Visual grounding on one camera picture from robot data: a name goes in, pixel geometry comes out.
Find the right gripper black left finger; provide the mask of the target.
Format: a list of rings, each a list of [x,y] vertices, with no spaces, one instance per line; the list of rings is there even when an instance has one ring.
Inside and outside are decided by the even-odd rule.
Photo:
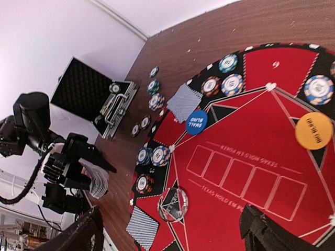
[[[102,251],[104,246],[103,218],[99,206],[89,209],[61,234],[45,242],[39,251]]]

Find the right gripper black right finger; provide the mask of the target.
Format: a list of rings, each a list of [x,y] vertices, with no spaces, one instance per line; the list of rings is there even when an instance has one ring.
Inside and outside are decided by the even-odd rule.
[[[334,234],[319,246],[288,232],[255,206],[244,207],[239,220],[246,250],[334,250]]]

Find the blue playing card deck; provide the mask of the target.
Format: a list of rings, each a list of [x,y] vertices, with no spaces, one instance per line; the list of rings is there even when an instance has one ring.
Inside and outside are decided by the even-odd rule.
[[[90,195],[96,199],[104,196],[108,190],[108,172],[83,158],[79,159],[79,163],[86,169],[91,177]]]

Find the card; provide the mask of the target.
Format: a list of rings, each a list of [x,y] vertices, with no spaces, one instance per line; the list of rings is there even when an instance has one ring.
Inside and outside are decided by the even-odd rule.
[[[159,222],[134,206],[126,227],[128,234],[145,250],[150,250],[159,229]]]
[[[203,94],[182,84],[175,95],[167,102],[167,108],[171,111],[177,122],[185,122],[201,103]]]

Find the green chips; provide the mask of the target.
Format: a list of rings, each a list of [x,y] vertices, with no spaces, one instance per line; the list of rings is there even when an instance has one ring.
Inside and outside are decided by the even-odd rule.
[[[142,147],[137,154],[137,162],[139,165],[149,165],[151,163],[153,149]]]
[[[235,54],[228,54],[219,61],[218,68],[222,73],[229,73],[236,68],[237,64],[238,57]]]

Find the red black chip stack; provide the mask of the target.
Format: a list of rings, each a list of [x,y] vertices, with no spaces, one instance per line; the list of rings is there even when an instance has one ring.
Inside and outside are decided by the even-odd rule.
[[[139,123],[136,123],[131,129],[131,136],[136,137],[141,131],[141,126]]]

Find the red black chips seat three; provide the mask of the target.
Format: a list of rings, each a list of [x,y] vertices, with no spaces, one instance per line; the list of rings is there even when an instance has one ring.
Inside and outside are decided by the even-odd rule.
[[[135,188],[139,194],[151,193],[154,188],[154,179],[149,174],[141,174],[136,180]]]

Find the single red black chip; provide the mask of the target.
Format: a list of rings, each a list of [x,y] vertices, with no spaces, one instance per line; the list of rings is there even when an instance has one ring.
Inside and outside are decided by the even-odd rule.
[[[144,116],[141,120],[140,127],[142,130],[146,130],[151,123],[151,117],[149,115]]]

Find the white chips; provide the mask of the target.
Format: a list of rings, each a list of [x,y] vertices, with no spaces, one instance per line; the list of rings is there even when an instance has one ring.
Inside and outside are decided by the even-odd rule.
[[[154,166],[166,166],[169,162],[169,159],[171,157],[171,151],[168,147],[160,145],[157,146],[153,152],[151,157],[151,163]]]
[[[333,81],[324,75],[315,75],[304,84],[304,94],[307,101],[316,106],[330,102],[334,93]]]
[[[243,77],[240,74],[231,74],[221,84],[221,91],[226,97],[235,96],[242,92]]]

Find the orange big blind button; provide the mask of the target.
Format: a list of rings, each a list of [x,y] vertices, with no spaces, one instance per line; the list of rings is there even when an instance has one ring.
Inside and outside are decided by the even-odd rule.
[[[303,115],[295,127],[296,140],[308,150],[319,150],[326,147],[333,133],[333,123],[321,112],[309,112]]]

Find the green white chip stack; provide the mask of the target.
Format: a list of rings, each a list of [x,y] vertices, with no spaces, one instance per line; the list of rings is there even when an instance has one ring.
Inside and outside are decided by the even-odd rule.
[[[155,95],[160,89],[160,82],[157,79],[152,80],[147,86],[147,92],[150,95]]]

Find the blue small blind button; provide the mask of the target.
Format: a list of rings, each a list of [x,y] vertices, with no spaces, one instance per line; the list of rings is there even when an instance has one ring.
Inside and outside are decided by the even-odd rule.
[[[186,121],[186,132],[190,135],[198,135],[207,126],[208,115],[203,110],[194,111]]]

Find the red black chips seat five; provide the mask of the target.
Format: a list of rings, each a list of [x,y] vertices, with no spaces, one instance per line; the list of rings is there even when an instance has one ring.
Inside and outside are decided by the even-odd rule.
[[[206,97],[211,97],[219,93],[221,79],[216,76],[207,78],[201,86],[201,93]]]

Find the red black chips seat seven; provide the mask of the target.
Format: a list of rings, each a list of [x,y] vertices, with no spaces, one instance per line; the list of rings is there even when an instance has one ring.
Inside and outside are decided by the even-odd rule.
[[[335,61],[333,61],[329,68],[330,75],[332,78],[335,78]]]

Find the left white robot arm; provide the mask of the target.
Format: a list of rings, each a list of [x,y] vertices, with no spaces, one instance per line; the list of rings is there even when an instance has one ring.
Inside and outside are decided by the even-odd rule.
[[[69,133],[64,138],[51,131],[50,125],[49,97],[42,92],[21,94],[13,115],[1,120],[1,155],[22,155],[29,146],[42,158],[40,170],[48,182],[69,188],[89,189],[91,180],[81,173],[81,162],[116,173],[86,136]]]

